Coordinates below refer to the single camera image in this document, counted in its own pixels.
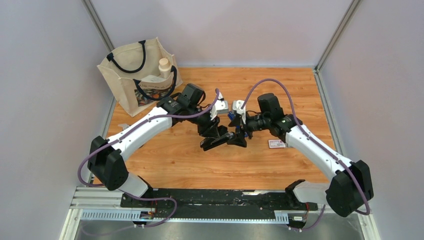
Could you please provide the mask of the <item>blue tape dispenser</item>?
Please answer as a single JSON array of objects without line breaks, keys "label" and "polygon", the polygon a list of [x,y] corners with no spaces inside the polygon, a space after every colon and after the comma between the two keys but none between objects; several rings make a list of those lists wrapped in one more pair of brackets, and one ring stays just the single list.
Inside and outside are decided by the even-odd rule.
[{"label": "blue tape dispenser", "polygon": [[236,115],[232,111],[228,112],[227,116],[230,122],[232,122],[236,118]]}]

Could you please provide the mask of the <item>black stapler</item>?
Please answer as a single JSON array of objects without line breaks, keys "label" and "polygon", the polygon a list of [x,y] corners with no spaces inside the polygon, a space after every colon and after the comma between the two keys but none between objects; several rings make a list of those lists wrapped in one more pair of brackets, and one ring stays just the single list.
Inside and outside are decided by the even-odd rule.
[{"label": "black stapler", "polygon": [[219,137],[205,137],[200,142],[200,148],[206,152],[220,145],[227,144],[234,137],[235,137],[234,132],[227,132]]}]

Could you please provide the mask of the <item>red white staple box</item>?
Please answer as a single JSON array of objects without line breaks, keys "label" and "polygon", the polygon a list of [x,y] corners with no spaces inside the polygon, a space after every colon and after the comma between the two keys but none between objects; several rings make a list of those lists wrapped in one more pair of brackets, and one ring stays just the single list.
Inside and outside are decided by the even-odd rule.
[{"label": "red white staple box", "polygon": [[279,140],[279,139],[271,139],[271,140],[268,140],[268,147],[270,149],[285,148],[286,147],[286,143],[283,142],[282,140]]}]

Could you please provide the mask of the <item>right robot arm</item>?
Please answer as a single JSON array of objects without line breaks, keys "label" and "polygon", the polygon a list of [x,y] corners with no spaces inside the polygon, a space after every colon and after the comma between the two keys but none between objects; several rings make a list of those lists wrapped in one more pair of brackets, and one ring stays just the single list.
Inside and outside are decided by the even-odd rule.
[{"label": "right robot arm", "polygon": [[334,151],[293,114],[285,114],[273,93],[260,95],[257,99],[260,112],[250,116],[245,101],[235,100],[231,111],[234,118],[231,127],[236,127],[236,145],[246,147],[246,137],[253,132],[268,130],[289,147],[307,157],[328,179],[327,183],[313,183],[299,179],[286,187],[286,205],[299,209],[304,203],[328,205],[339,216],[347,217],[365,206],[364,214],[370,213],[369,201],[374,190],[369,166],[356,162]]}]

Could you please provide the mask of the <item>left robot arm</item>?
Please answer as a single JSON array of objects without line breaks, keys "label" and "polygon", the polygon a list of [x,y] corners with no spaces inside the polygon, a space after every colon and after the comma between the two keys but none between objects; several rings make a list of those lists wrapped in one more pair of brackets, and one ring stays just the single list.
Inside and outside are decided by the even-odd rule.
[{"label": "left robot arm", "polygon": [[91,142],[90,154],[85,159],[88,170],[109,191],[120,190],[133,197],[140,207],[148,207],[153,201],[149,185],[126,167],[126,160],[140,147],[159,133],[178,122],[189,121],[198,127],[200,136],[217,139],[220,111],[229,105],[217,89],[213,102],[201,108],[205,92],[189,83],[182,92],[164,97],[142,119],[107,139],[98,136]]}]

